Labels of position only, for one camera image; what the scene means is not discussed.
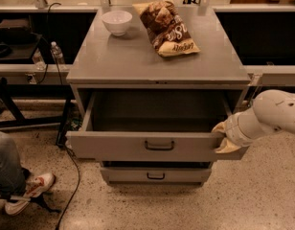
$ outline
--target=drawer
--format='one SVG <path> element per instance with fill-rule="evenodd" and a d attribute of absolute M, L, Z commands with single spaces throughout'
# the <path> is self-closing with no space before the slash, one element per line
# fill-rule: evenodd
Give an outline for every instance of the drawer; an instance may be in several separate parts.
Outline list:
<path fill-rule="evenodd" d="M 243 152 L 216 154 L 226 119 L 221 92 L 100 90 L 92 94 L 81 131 L 67 138 L 79 158 L 98 161 L 216 161 Z"/>
<path fill-rule="evenodd" d="M 208 164 L 106 162 L 101 167 L 101 173 L 103 180 L 108 184 L 119 182 L 202 184 L 208 180 L 212 172 Z"/>

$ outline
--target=white shoe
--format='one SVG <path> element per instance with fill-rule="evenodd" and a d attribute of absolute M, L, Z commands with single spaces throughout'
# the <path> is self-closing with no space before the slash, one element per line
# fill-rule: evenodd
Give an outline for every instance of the white shoe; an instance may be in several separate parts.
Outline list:
<path fill-rule="evenodd" d="M 51 172 L 37 176 L 33 181 L 28 182 L 27 190 L 23 197 L 38 197 L 48 191 L 55 182 L 55 176 Z M 20 214 L 28 205 L 29 201 L 6 202 L 5 212 L 10 216 Z"/>

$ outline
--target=jeans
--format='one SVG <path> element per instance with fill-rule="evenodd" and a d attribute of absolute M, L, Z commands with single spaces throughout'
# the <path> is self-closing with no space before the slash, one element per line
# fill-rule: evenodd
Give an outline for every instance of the jeans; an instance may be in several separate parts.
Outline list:
<path fill-rule="evenodd" d="M 0 194 L 22 196 L 25 187 L 25 177 L 16 144 L 9 134 L 0 132 Z"/>

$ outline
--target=white robotic arm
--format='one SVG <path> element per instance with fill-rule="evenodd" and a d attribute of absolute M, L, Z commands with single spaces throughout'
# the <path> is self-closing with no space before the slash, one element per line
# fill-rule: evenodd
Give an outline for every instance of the white robotic arm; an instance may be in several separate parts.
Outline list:
<path fill-rule="evenodd" d="M 226 134 L 217 153 L 250 146 L 256 139 L 287 131 L 295 134 L 295 94 L 281 90 L 261 92 L 253 106 L 217 124 L 213 132 Z"/>

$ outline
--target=brown snack bag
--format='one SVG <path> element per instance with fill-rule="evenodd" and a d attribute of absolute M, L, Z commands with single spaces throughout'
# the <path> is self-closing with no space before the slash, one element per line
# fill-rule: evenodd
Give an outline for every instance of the brown snack bag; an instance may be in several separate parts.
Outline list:
<path fill-rule="evenodd" d="M 133 7 L 147 28 L 150 43 L 160 56 L 200 52 L 171 1 L 134 4 Z"/>

